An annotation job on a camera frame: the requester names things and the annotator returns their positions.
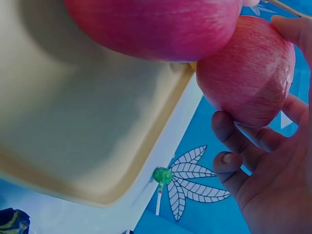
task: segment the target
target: plastic tray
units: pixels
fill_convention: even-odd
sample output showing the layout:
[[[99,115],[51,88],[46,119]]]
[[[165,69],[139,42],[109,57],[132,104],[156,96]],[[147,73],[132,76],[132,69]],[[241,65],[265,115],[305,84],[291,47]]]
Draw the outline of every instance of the plastic tray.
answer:
[[[112,205],[139,175],[193,70],[100,47],[61,0],[2,0],[0,30],[0,176]]]

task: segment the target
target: apple skin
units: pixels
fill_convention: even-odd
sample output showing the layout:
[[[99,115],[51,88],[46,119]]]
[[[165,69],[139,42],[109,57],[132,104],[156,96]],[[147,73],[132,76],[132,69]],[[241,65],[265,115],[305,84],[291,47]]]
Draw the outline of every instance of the apple skin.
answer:
[[[216,109],[248,127],[268,125],[293,81],[295,51],[266,20],[240,16],[229,43],[197,62],[197,83]]]
[[[97,43],[129,56],[197,61],[231,38],[242,0],[64,0]]]

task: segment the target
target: tray rim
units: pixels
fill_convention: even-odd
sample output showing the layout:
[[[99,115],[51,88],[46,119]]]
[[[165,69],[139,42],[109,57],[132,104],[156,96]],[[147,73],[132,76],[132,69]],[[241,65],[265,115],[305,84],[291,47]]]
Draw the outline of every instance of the tray rim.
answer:
[[[136,153],[134,159],[131,161],[131,166],[129,166],[130,169],[135,168],[135,172],[133,172],[132,170],[127,170],[127,172],[122,177],[120,182],[116,184],[117,190],[119,189],[119,191],[116,192],[116,188],[115,188],[115,189],[112,189],[111,192],[108,193],[108,194],[113,193],[115,197],[114,199],[110,199],[109,202],[101,202],[98,196],[94,197],[91,195],[89,196],[89,199],[87,198],[87,196],[79,196],[81,192],[77,190],[75,187],[70,187],[68,186],[68,184],[63,183],[60,180],[57,180],[53,177],[46,175],[44,172],[40,174],[32,173],[31,166],[17,162],[15,157],[10,157],[12,153],[9,151],[5,151],[5,149],[4,151],[0,151],[0,164],[3,164],[3,162],[6,161],[6,162],[9,162],[11,165],[14,165],[14,168],[9,167],[9,166],[6,167],[5,165],[4,166],[0,165],[0,177],[5,180],[8,180],[9,182],[13,182],[14,184],[18,186],[34,190],[44,195],[49,195],[52,197],[56,197],[56,198],[60,198],[60,199],[64,199],[64,200],[68,200],[68,201],[72,201],[76,203],[102,207],[102,208],[108,208],[108,207],[113,206],[115,203],[119,202],[128,193],[128,191],[132,188],[132,186],[137,181],[142,169],[145,167],[148,161],[148,158],[153,151],[154,146],[157,144],[157,141],[159,137],[161,136],[161,133],[167,127],[167,124],[170,120],[172,113],[174,112],[175,108],[178,106],[178,103],[181,97],[184,95],[184,92],[187,89],[194,75],[194,70],[190,67],[189,64],[185,64],[183,69],[184,71],[182,71],[180,80],[177,82],[177,85],[173,89],[173,92],[169,95],[167,99],[167,100],[174,99],[175,101],[171,102],[174,104],[170,105],[168,101],[164,104],[163,110],[166,109],[165,110],[166,113],[164,114],[164,111],[159,112],[159,116],[157,117],[156,121],[153,123],[152,127],[150,128],[149,133],[147,134],[147,138],[150,138],[151,135],[154,136],[152,137],[153,138],[152,142],[151,140],[149,140],[149,147],[146,147],[146,144],[144,143],[147,141],[147,138],[145,138],[145,140],[139,147],[139,150],[138,150],[139,153]],[[144,151],[144,155],[146,156],[143,156],[143,157],[139,156],[140,152],[142,151]],[[40,175],[40,178],[24,179],[23,175],[25,175],[27,172],[29,172],[28,176],[30,177],[34,177],[37,174],[37,175]],[[47,180],[50,182],[52,181],[53,183],[49,183],[49,186],[47,186],[45,185],[46,184],[45,181]]]

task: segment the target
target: table surface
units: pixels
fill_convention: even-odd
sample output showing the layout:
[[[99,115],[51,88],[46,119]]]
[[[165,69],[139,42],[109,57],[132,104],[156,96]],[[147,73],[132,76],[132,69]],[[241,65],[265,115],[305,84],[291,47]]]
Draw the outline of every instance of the table surface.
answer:
[[[0,210],[12,207],[27,212],[31,217],[30,234],[120,234],[133,230],[157,188],[151,179],[153,171],[169,165],[201,98],[193,76],[139,177],[114,206],[103,209],[81,205],[0,180]]]

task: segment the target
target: lollipop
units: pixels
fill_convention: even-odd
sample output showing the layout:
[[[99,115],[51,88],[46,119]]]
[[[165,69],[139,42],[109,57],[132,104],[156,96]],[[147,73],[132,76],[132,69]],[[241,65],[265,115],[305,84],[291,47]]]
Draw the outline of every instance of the lollipop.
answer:
[[[170,183],[172,179],[172,172],[168,168],[163,168],[163,167],[156,168],[153,173],[153,178],[159,183],[157,204],[156,204],[156,215],[159,215],[162,190],[165,184]]]

